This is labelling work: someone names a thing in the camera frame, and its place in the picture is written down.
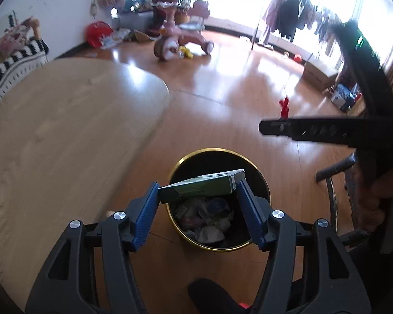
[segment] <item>person's foot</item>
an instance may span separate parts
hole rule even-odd
[[[250,310],[244,309],[224,288],[207,278],[192,282],[188,294],[201,314],[244,314]]]

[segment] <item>red ball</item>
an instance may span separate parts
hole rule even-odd
[[[300,54],[296,54],[294,55],[294,61],[300,64],[303,61],[303,59]]]

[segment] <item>chair leg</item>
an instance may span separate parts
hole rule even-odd
[[[365,231],[361,230],[360,228],[356,228],[351,232],[339,236],[339,239],[344,246],[354,247],[362,241],[365,241],[369,237],[370,235],[367,234]]]
[[[326,186],[330,202],[330,226],[336,232],[336,229],[338,228],[338,200],[336,199],[332,177],[326,178]]]

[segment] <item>trash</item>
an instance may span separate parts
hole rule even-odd
[[[101,49],[109,49],[120,44],[129,34],[131,30],[126,28],[120,28],[119,30],[113,31],[111,34],[101,37],[102,47]]]
[[[273,47],[272,45],[270,45],[270,44],[265,45],[265,44],[264,44],[263,42],[261,42],[261,41],[259,41],[257,44],[258,44],[258,46],[261,46],[261,47],[263,47],[263,48],[269,49],[269,50],[271,50],[271,51],[274,50],[274,47]]]
[[[86,54],[85,54],[85,57],[86,57],[86,58],[96,58],[96,57],[97,57],[97,53],[93,53],[93,52],[91,52],[91,53],[86,53]]]
[[[224,240],[224,234],[215,226],[205,226],[199,233],[197,241],[202,244],[215,243]]]
[[[199,243],[224,240],[234,212],[223,197],[190,198],[182,201],[173,217],[186,236]]]
[[[183,217],[180,221],[182,230],[192,230],[201,228],[205,224],[205,221],[201,217]]]
[[[205,203],[204,198],[190,198],[177,207],[173,217],[176,220],[180,220],[185,215],[186,217],[194,217],[198,214],[198,206],[203,203]]]

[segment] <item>trash can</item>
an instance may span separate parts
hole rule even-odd
[[[265,198],[271,203],[268,184],[259,169],[247,158],[226,149],[201,149],[183,157],[174,167],[169,178],[169,184],[201,175],[237,169],[245,170],[246,180],[253,194]],[[236,193],[225,196],[225,198],[234,211],[232,225],[230,229],[225,232],[224,241],[207,245],[198,243],[186,236],[174,219],[173,214],[175,209],[181,204],[181,201],[167,203],[166,206],[173,225],[186,241],[210,251],[234,251],[249,245],[252,240],[250,239],[249,230],[246,227]]]

